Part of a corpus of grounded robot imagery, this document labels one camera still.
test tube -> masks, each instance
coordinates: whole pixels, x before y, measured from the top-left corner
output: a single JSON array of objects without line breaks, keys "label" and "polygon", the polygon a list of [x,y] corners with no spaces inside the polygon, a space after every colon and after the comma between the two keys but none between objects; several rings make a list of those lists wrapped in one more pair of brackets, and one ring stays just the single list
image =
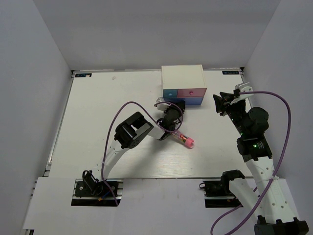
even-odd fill
[{"label": "test tube", "polygon": [[188,148],[193,148],[195,142],[192,138],[189,138],[188,136],[185,136],[182,132],[176,131],[172,133],[172,136],[176,139],[182,142],[185,146]]}]

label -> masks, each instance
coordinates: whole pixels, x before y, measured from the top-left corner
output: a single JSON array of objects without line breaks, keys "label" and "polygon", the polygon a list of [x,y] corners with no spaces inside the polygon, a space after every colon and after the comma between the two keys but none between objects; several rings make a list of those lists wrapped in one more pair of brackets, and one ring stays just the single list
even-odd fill
[{"label": "label", "polygon": [[239,75],[238,71],[222,71],[223,75]]},{"label": "label", "polygon": [[91,77],[92,73],[77,73],[75,77]]}]

white wall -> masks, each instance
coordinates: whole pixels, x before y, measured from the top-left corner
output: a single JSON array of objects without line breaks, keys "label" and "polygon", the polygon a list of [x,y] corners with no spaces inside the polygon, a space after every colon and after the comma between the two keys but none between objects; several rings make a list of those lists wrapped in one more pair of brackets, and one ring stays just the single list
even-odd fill
[{"label": "white wall", "polygon": [[245,66],[280,0],[34,0],[72,70]]},{"label": "white wall", "polygon": [[20,234],[70,70],[32,0],[0,1],[0,230]]},{"label": "white wall", "polygon": [[[292,112],[291,136],[279,175],[285,177],[299,214],[313,228],[313,1],[282,0],[252,54],[245,77],[255,90],[282,95]],[[255,95],[253,105],[269,112],[267,138],[278,160],[287,112],[275,97]]]}]

pink cap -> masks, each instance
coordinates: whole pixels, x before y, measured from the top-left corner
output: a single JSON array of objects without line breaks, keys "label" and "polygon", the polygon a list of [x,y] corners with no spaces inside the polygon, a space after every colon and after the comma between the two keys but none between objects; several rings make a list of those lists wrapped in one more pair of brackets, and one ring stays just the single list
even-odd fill
[{"label": "pink cap", "polygon": [[195,142],[192,138],[188,138],[185,142],[185,145],[188,147],[188,148],[193,148]]}]

drawer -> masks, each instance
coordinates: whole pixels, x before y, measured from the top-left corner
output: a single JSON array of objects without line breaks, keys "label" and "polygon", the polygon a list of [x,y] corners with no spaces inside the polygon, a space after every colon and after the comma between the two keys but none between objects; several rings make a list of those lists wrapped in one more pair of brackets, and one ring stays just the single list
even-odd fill
[{"label": "drawer", "polygon": [[176,98],[177,90],[163,90],[163,98]]},{"label": "drawer", "polygon": [[178,98],[183,97],[199,97],[204,96],[206,88],[195,88],[195,89],[179,89],[177,93]]},{"label": "drawer", "polygon": [[164,100],[168,102],[178,102],[184,100],[186,102],[186,105],[201,105],[203,97],[165,98]]}]

